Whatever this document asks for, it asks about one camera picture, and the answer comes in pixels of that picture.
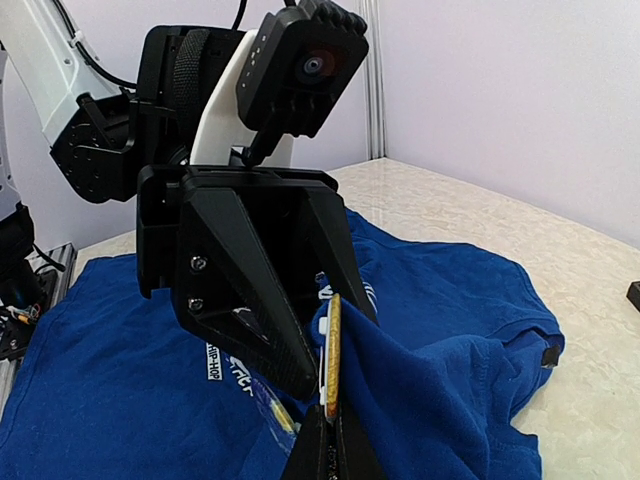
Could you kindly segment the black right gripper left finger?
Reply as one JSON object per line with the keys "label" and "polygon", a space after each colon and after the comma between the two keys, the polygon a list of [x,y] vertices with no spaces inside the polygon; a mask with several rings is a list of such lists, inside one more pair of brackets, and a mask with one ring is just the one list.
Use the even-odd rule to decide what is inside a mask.
{"label": "black right gripper left finger", "polygon": [[320,405],[307,410],[281,480],[325,478],[325,416]]}

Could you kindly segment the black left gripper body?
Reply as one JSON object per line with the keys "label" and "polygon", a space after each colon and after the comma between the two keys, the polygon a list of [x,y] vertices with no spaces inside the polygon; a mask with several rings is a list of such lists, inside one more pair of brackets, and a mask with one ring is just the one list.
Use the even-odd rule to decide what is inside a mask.
{"label": "black left gripper body", "polygon": [[276,278],[306,187],[336,192],[327,173],[289,168],[146,166],[137,195],[140,291],[173,288],[178,271],[233,292]]}

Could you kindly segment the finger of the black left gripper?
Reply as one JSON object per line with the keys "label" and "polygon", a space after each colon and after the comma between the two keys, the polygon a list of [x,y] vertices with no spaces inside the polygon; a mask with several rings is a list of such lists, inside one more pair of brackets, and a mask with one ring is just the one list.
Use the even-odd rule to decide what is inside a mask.
{"label": "finger of the black left gripper", "polygon": [[342,197],[330,188],[308,189],[311,245],[334,293],[339,293],[374,325],[379,322],[361,279]]}
{"label": "finger of the black left gripper", "polygon": [[172,306],[189,333],[302,401],[318,361],[249,214],[229,188],[196,189],[181,207]]}

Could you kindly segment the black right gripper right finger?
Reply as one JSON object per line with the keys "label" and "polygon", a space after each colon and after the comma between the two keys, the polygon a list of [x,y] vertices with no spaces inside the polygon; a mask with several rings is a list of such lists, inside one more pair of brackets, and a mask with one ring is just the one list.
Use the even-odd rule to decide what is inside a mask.
{"label": "black right gripper right finger", "polygon": [[343,400],[335,424],[338,478],[382,480],[387,476],[348,400]]}

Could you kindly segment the sunset painting round brooch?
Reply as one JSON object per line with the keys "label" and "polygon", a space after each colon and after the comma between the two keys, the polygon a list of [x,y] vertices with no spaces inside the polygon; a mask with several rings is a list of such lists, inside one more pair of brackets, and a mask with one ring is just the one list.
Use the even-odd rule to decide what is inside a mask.
{"label": "sunset painting round brooch", "polygon": [[329,300],[326,315],[321,317],[318,333],[324,339],[320,353],[319,395],[325,419],[333,424],[338,417],[341,365],[341,297]]}

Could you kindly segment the blue printed t-shirt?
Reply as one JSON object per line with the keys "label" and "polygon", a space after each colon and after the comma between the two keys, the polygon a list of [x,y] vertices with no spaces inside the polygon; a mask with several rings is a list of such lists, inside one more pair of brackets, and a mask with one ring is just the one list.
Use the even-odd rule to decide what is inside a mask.
{"label": "blue printed t-shirt", "polygon": [[[391,479],[538,479],[513,417],[565,340],[517,263],[348,215],[378,325],[343,308],[343,387]],[[277,479],[293,444],[240,360],[145,299],[133,255],[90,261],[40,321],[1,420],[5,479]]]}

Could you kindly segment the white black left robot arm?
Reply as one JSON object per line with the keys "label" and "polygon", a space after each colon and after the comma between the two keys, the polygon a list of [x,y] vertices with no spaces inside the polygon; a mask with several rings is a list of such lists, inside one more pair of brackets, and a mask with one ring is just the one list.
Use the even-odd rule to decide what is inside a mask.
{"label": "white black left robot arm", "polygon": [[170,289],[186,330],[300,400],[318,389],[315,276],[373,316],[336,181],[291,165],[366,58],[366,31],[332,1],[289,1],[248,31],[160,25],[128,83],[62,2],[1,5],[1,60],[62,175],[88,202],[138,203],[142,293]]}

